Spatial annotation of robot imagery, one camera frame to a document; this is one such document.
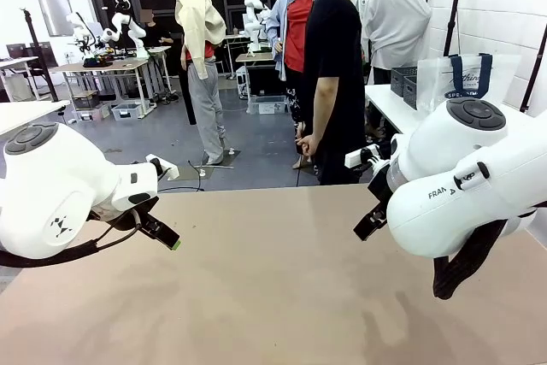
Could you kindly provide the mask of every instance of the red shirt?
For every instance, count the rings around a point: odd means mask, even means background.
[[[288,68],[304,71],[304,42],[306,23],[311,11],[312,0],[294,0],[287,11],[287,36],[285,39],[285,64]]]
[[[210,57],[213,57],[215,55],[215,49],[213,49],[213,45],[209,42],[205,42],[205,58],[209,59]],[[191,60],[190,51],[186,51],[186,61],[189,62]]]

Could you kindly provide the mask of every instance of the plastic bag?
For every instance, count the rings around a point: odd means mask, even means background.
[[[507,93],[520,56],[461,55],[439,57],[418,62],[416,108],[430,115],[443,101],[474,97],[496,106]]]

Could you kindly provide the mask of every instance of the black t-shirt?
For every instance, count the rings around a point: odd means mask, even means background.
[[[319,150],[351,152],[365,143],[361,20],[350,0],[315,0],[304,56],[303,118],[311,134],[317,80],[338,77],[338,94]]]
[[[160,26],[158,23],[156,23],[154,26],[148,26],[144,28],[146,31],[146,37],[143,38],[144,45],[146,47],[158,47],[162,44],[160,43],[161,38],[170,38],[171,33],[169,33],[168,30],[164,29],[162,26]]]

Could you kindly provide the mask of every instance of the gray pants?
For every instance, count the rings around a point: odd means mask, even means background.
[[[222,161],[224,153],[221,138],[226,137],[219,98],[219,74],[214,62],[206,62],[205,67],[209,77],[201,80],[197,76],[196,66],[188,66],[188,89],[196,113],[199,137],[209,156],[208,162],[218,163]]]

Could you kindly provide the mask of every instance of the storage box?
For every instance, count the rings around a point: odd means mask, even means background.
[[[138,120],[144,115],[143,106],[140,104],[120,104],[112,108],[116,121]]]
[[[414,110],[416,110],[417,79],[416,76],[405,77],[403,86],[403,100]]]
[[[409,66],[407,68],[394,68],[391,70],[391,91],[398,96],[403,96],[404,79],[409,76],[417,76],[418,68]]]
[[[77,121],[101,121],[110,115],[107,104],[93,110],[75,110],[72,113]]]
[[[92,110],[101,104],[98,90],[83,91],[85,94],[78,94],[72,97],[72,102],[77,110]]]
[[[248,113],[251,115],[280,115],[286,113],[285,96],[251,96]]]

